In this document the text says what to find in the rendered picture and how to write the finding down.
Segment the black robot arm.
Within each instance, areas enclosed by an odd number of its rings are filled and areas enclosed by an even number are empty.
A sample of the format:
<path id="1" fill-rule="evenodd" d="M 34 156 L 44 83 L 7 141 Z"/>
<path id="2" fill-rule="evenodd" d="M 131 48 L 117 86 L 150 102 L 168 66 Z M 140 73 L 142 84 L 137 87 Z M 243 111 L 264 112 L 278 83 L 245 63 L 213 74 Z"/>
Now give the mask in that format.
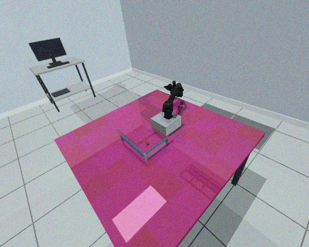
<path id="1" fill-rule="evenodd" d="M 173 117 L 173 100 L 175 97 L 182 97 L 183 96 L 183 87 L 181 83 L 177 83 L 172 81 L 174 88 L 170 90 L 170 97 L 167 101 L 163 103 L 162 112 L 164 112 L 164 118 L 171 119 Z"/>

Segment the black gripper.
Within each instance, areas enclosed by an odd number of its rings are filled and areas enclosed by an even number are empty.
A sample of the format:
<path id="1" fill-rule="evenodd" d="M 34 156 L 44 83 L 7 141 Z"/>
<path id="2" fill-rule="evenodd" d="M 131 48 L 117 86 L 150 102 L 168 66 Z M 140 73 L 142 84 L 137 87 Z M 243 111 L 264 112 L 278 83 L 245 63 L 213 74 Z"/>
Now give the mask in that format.
<path id="1" fill-rule="evenodd" d="M 164 86 L 164 88 L 166 88 L 167 90 L 171 90 L 172 88 L 174 88 L 174 86 L 172 86 L 171 84 L 169 84 L 168 86 Z"/>

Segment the clear l-shaped low wall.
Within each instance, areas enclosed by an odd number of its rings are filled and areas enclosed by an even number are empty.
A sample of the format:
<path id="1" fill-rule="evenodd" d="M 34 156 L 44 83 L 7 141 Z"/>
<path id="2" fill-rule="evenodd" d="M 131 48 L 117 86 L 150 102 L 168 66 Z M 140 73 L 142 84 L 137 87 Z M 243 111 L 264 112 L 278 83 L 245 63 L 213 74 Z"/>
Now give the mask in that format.
<path id="1" fill-rule="evenodd" d="M 152 151 L 150 151 L 148 154 L 146 154 L 144 156 L 140 152 L 138 152 L 132 145 L 130 145 L 125 139 L 122 138 L 122 141 L 128 147 L 130 147 L 136 154 L 138 154 L 144 161 L 148 160 L 151 156 L 153 156 L 155 153 L 157 153 L 159 150 L 161 150 L 163 147 L 165 147 L 167 145 L 167 140 L 166 140 L 162 144 L 158 145 L 156 148 L 154 148 Z"/>

